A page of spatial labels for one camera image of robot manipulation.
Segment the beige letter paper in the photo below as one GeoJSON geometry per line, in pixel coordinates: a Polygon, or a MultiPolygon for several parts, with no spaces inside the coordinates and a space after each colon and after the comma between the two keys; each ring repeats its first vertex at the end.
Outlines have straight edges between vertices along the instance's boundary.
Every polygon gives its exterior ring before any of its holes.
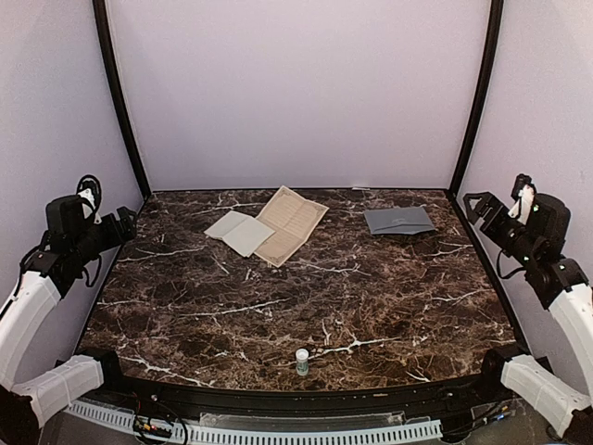
{"type": "Polygon", "coordinates": [[[244,258],[250,257],[275,231],[256,218],[230,210],[205,235],[224,242],[244,258]]]}

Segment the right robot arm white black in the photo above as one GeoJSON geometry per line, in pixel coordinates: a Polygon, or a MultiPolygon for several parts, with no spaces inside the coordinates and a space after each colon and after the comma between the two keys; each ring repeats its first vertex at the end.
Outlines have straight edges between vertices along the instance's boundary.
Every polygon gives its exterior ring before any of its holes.
{"type": "MultiPolygon", "coordinates": [[[[490,192],[463,198],[467,219],[480,222],[481,232],[501,254],[518,261],[541,306],[566,335],[583,372],[592,381],[592,287],[577,261],[562,249],[571,212],[558,198],[539,193],[530,176],[519,174],[511,191],[512,207],[490,192]]],[[[518,346],[490,350],[473,394],[494,401],[506,389],[542,415],[555,435],[571,444],[592,441],[592,394],[581,393],[548,371],[518,346]]]]}

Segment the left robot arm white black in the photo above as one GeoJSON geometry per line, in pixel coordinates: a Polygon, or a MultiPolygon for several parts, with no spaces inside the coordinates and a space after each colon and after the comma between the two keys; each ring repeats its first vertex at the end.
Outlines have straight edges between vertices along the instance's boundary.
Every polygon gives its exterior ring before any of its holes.
{"type": "Polygon", "coordinates": [[[101,215],[102,187],[84,175],[72,195],[45,207],[46,230],[38,245],[19,262],[12,294],[1,308],[1,439],[35,442],[44,425],[79,397],[96,390],[111,404],[131,396],[130,382],[120,376],[116,353],[75,354],[55,368],[20,383],[17,371],[47,316],[82,280],[95,286],[99,274],[89,264],[103,265],[103,254],[136,236],[137,214],[126,207],[101,215]]]}

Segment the grey envelope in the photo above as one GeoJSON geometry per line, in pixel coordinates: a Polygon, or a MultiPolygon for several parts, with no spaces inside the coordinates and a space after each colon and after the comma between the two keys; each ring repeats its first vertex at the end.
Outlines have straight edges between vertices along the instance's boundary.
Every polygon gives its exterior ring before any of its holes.
{"type": "Polygon", "coordinates": [[[435,230],[422,207],[365,210],[363,214],[372,235],[417,235],[435,230]]]}

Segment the beige lined letter sheet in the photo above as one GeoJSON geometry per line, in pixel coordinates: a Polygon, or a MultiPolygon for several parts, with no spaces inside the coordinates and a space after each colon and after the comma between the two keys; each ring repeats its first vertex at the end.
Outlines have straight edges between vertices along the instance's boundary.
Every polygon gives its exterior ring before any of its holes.
{"type": "Polygon", "coordinates": [[[255,254],[272,266],[281,267],[309,240],[328,209],[281,186],[256,217],[274,233],[255,254]]]}

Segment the small electronics board with leds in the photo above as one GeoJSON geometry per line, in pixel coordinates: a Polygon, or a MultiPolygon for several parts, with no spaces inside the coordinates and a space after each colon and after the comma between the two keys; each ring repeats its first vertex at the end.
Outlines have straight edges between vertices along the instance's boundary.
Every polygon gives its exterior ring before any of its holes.
{"type": "Polygon", "coordinates": [[[132,430],[140,436],[154,436],[168,439],[171,436],[171,431],[163,426],[153,425],[149,419],[142,420],[135,418],[132,423],[132,430]]]}

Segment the black front table rail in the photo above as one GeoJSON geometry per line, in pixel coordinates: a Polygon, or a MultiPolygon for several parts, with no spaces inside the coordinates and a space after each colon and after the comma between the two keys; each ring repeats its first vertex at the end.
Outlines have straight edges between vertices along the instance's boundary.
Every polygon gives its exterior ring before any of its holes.
{"type": "Polygon", "coordinates": [[[206,413],[321,418],[400,412],[407,417],[443,419],[467,416],[474,407],[515,395],[481,375],[401,387],[281,392],[200,388],[121,375],[85,397],[126,408],[139,407],[146,414],[169,408],[192,420],[206,413]]]}

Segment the black right frame post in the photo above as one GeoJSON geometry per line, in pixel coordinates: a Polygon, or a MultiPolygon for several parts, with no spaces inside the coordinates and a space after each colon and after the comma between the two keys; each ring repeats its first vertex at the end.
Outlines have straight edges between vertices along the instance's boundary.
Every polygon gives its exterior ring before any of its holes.
{"type": "Polygon", "coordinates": [[[503,9],[503,0],[490,1],[485,44],[473,95],[473,102],[461,142],[460,153],[448,187],[449,193],[454,197],[457,197],[461,190],[485,108],[486,97],[498,49],[498,38],[502,23],[503,9]]]}

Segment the black frame post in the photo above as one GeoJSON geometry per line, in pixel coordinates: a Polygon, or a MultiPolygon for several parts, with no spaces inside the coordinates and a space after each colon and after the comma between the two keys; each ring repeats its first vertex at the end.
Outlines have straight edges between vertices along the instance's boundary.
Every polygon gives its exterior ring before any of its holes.
{"type": "Polygon", "coordinates": [[[111,101],[115,110],[118,125],[120,127],[120,134],[132,167],[135,181],[138,185],[143,201],[146,201],[152,195],[152,190],[149,185],[145,168],[141,160],[140,151],[135,140],[132,122],[120,81],[115,48],[111,37],[109,19],[107,15],[107,2],[104,0],[93,0],[92,7],[95,17],[95,27],[100,46],[101,57],[107,77],[107,85],[111,95],[111,101]]]}
{"type": "Polygon", "coordinates": [[[461,142],[460,153],[448,187],[449,193],[454,197],[457,197],[461,190],[485,108],[486,97],[498,49],[498,38],[502,23],[503,9],[503,0],[490,1],[485,44],[473,95],[473,102],[461,142]]]}

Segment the black left frame post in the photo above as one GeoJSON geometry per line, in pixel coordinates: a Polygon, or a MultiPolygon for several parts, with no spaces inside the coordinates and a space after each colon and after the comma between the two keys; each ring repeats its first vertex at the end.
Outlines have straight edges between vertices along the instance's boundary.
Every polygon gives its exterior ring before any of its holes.
{"type": "Polygon", "coordinates": [[[120,134],[132,167],[135,181],[138,185],[143,201],[146,201],[152,195],[152,190],[149,185],[145,168],[141,160],[140,151],[135,140],[132,122],[120,81],[115,48],[111,37],[109,19],[107,15],[107,2],[104,0],[93,0],[92,7],[95,17],[95,27],[100,46],[101,57],[107,77],[107,85],[111,95],[111,101],[115,110],[118,125],[120,127],[120,134]]]}

